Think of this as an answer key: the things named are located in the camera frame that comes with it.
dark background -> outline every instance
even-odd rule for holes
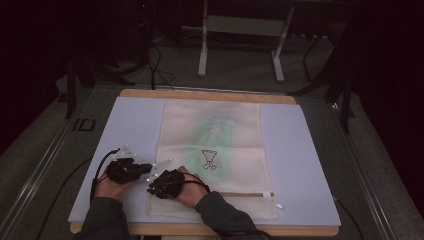
[[[54,82],[66,73],[67,61],[63,43],[58,41],[58,36],[63,36],[60,35],[63,33],[61,27],[62,24],[66,25],[64,13],[69,13],[75,7],[65,5],[64,2],[0,2],[0,153],[58,97]],[[79,26],[85,26],[83,30],[87,34],[95,30],[99,31],[95,35],[101,36],[108,31],[108,26],[105,22],[98,21],[101,17],[89,18],[99,14],[93,2],[96,1],[72,1],[73,4],[78,4],[80,10],[86,10],[87,15],[80,15],[86,17],[82,20],[91,23]],[[181,25],[201,25],[202,16],[198,9],[203,6],[199,2],[201,1],[156,1],[155,23],[168,28],[178,41],[181,37]],[[349,43],[353,44],[352,48],[345,49],[357,51],[362,56],[354,91],[360,95],[363,107],[399,175],[421,215],[424,215],[424,111],[421,98],[424,87],[424,7],[420,1],[412,0],[365,3],[371,5],[359,14],[362,27],[354,41]],[[210,9],[238,9],[240,14],[279,16],[278,12],[255,11],[258,7],[244,3],[240,5],[240,1],[221,1]],[[322,19],[322,15],[320,17],[318,13],[325,13],[327,10],[316,6],[298,10],[292,20],[292,33],[308,34],[313,33],[313,29],[322,30],[322,25],[317,21],[313,21],[315,26],[312,30],[307,26],[310,26],[311,18]],[[339,13],[334,16],[345,16]],[[96,45],[101,50],[101,47],[109,50],[114,48],[112,40],[107,37],[102,40],[99,40],[101,44]],[[86,47],[94,50],[93,55],[98,53],[94,45],[90,45],[93,42],[88,44]]]

gray carpet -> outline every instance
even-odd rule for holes
[[[160,71],[155,76],[162,88],[170,88],[169,84],[172,84],[175,89],[203,88],[284,94],[308,84],[301,65],[302,54],[310,44],[308,40],[289,38],[286,41],[281,57],[286,81],[280,84],[275,81],[268,42],[228,46],[222,44],[222,36],[216,36],[220,41],[211,41],[207,75],[199,78],[199,38],[191,34],[187,34],[191,37],[181,45],[168,44],[166,38],[155,41],[161,53],[158,65]],[[309,58],[312,73],[322,67],[331,49],[325,39],[319,42]],[[154,63],[159,60],[159,52],[155,49],[151,50],[151,60]],[[136,82],[137,88],[146,88],[149,87],[150,76],[151,72],[146,68],[126,78]],[[8,170],[3,171],[7,174],[0,176],[0,216],[3,221],[27,177],[43,159],[43,154],[49,151],[49,144],[54,142],[56,134],[64,126],[68,126],[41,186],[26,211],[16,221],[9,239],[35,239],[66,176],[94,154],[114,100],[123,88],[125,86],[98,76],[95,89],[80,89],[81,94],[78,96],[82,101],[73,119],[64,120],[65,104],[53,102],[1,156],[0,167]],[[423,220],[363,112],[358,97],[354,95],[352,99],[355,118],[349,119],[351,134],[345,135],[338,125],[337,111],[322,98],[325,90],[326,86],[296,100],[305,113],[330,189],[358,221],[365,239],[422,239]],[[94,119],[96,126],[90,132],[73,131],[72,126],[77,118]],[[88,164],[78,170],[60,193],[41,239],[69,239],[72,236],[67,218],[87,167]],[[339,234],[330,239],[359,239],[352,219],[339,204],[336,206],[342,226]]]

white bag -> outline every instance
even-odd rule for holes
[[[211,191],[252,218],[277,217],[260,129],[259,104],[167,101],[156,161],[173,159],[169,170],[185,166]],[[149,197],[150,215],[200,219],[168,199]]]

table surface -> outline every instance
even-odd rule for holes
[[[126,89],[121,92],[120,96],[130,97],[130,98],[148,98],[148,99],[154,99],[154,98],[182,99],[182,100],[186,99],[186,100],[202,100],[202,101],[253,102],[253,103],[259,103],[259,104],[271,104],[271,105],[273,104],[296,105],[296,101],[292,97],[265,95],[265,94],[159,91],[159,90],[151,91],[151,90]],[[319,160],[317,157],[316,157],[316,162],[318,162],[318,168],[319,168],[320,167]],[[92,163],[92,165],[93,166],[90,165],[90,169],[97,168],[96,165],[98,165],[98,163],[94,163],[94,164]],[[85,198],[88,199],[87,194],[82,194],[82,195],[84,195],[82,197],[83,201]],[[76,200],[76,204],[74,205],[73,211],[75,209],[82,208],[81,206],[78,206],[78,202],[79,201],[81,202],[81,200],[78,200],[78,198]],[[339,231],[340,224],[338,221],[340,220],[338,219],[336,210],[334,213],[330,213],[330,215],[331,214],[333,214],[333,216],[330,216],[331,218],[330,221],[325,222],[326,221],[324,220],[325,216],[323,216],[322,221],[324,222],[324,224],[316,224],[316,225],[311,225],[310,223],[303,225],[303,224],[299,224],[298,222],[293,224],[280,224],[280,223],[273,223],[272,221],[271,222],[256,221],[256,220],[254,221],[259,229],[265,230],[274,236],[334,236]],[[72,219],[71,216],[69,220],[71,222],[71,231],[75,233],[81,229],[83,220],[81,219],[75,220],[78,218]],[[215,233],[203,223],[196,223],[196,222],[190,222],[190,221],[188,222],[178,221],[178,220],[172,220],[172,219],[171,220],[167,219],[166,221],[160,220],[159,222],[150,221],[150,220],[144,221],[143,219],[143,221],[140,221],[140,222],[138,221],[131,222],[131,216],[129,216],[129,231],[130,233],[135,235],[162,235],[162,236],[164,235],[215,235]]]

sleeve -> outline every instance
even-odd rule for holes
[[[203,222],[212,229],[221,231],[241,231],[247,232],[256,230],[250,216],[240,210],[237,210],[231,204],[227,203],[218,192],[211,192],[203,197],[195,207],[200,213]],[[222,235],[221,239],[246,239],[256,240],[263,239],[259,235],[245,235],[225,238]]]
[[[112,198],[94,198],[81,231],[72,239],[129,239],[127,217],[122,203]]]

